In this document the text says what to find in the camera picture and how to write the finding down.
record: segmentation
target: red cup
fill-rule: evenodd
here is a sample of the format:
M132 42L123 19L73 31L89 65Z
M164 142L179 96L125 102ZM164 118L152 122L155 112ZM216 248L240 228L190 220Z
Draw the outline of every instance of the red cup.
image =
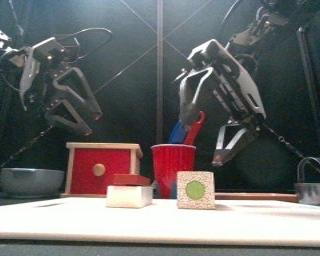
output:
M152 146L155 180L160 197L171 198L179 171L194 171L196 147L184 144L159 144Z

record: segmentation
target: metal bowl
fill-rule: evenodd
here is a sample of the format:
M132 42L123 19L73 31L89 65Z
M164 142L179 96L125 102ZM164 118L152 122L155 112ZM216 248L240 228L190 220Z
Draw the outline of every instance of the metal bowl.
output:
M64 172L48 169L3 168L3 191L15 198L56 196L64 180Z

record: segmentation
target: speckled block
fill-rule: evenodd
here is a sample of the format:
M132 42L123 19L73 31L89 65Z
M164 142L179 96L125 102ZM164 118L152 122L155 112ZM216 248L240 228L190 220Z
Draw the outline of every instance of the speckled block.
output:
M212 172L183 171L178 173L178 208L215 209Z

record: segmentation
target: green circle sticker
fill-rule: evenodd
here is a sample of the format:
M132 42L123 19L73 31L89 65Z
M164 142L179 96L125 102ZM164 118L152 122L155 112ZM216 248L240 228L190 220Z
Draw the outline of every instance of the green circle sticker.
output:
M199 181L191 181L186 187L187 196L192 200L199 200L206 195L206 186Z

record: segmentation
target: table surface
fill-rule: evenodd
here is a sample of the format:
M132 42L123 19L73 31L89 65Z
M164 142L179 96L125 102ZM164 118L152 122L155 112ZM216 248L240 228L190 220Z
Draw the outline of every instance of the table surface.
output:
M61 198L0 206L0 239L320 247L320 207L216 200L215 210L178 209L153 199L141 209L104 198Z

